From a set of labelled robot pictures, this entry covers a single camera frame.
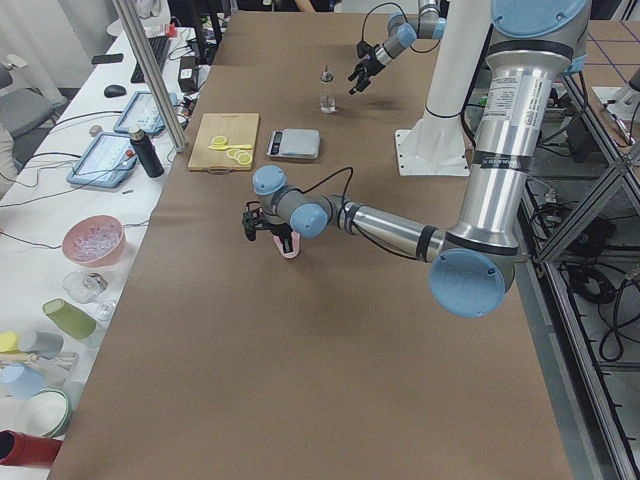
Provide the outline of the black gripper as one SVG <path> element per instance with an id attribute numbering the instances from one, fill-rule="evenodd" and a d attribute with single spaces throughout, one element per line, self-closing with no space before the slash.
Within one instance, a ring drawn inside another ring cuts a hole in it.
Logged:
<path id="1" fill-rule="evenodd" d="M 263 217 L 263 226 L 273 235 L 277 236 L 280 241 L 281 251 L 283 254 L 292 254 L 293 247 L 293 230 L 286 222 L 277 221 L 272 217 Z"/>
<path id="2" fill-rule="evenodd" d="M 355 95 L 356 93 L 362 93 L 371 84 L 370 77 L 376 76 L 383 69 L 384 65 L 374 54 L 365 55 L 348 76 L 348 80 L 354 82 L 354 85 L 349 90 L 349 94 Z"/>

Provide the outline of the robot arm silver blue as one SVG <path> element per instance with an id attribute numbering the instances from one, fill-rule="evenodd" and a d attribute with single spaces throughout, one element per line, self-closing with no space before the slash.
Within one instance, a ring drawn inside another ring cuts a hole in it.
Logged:
<path id="1" fill-rule="evenodd" d="M 381 44 L 358 44 L 352 88 L 365 90 L 417 40 L 439 41 L 423 117 L 398 132 L 396 156 L 405 176 L 467 178 L 457 222 L 440 230 L 342 194 L 317 197 L 266 165 L 253 174 L 246 236 L 267 230 L 289 254 L 300 238 L 333 226 L 428 263 L 430 290 L 449 312 L 473 318 L 495 310 L 514 279 L 513 226 L 552 85 L 583 68 L 590 11 L 587 1 L 454 1 L 441 13 L 437 2 L 422 1 L 414 15 L 393 14 Z"/>
<path id="2" fill-rule="evenodd" d="M 379 7 L 392 5 L 398 9 L 387 22 L 387 38 L 379 44 L 369 44 L 365 40 L 366 24 L 369 16 Z M 405 50 L 413 49 L 417 40 L 440 41 L 444 35 L 446 19 L 441 16 L 439 1 L 419 1 L 418 12 L 407 14 L 396 2 L 384 2 L 373 7 L 365 16 L 361 28 L 361 37 L 356 44 L 359 62 L 348 80 L 354 85 L 350 95 L 363 92 L 371 79 L 398 58 Z"/>

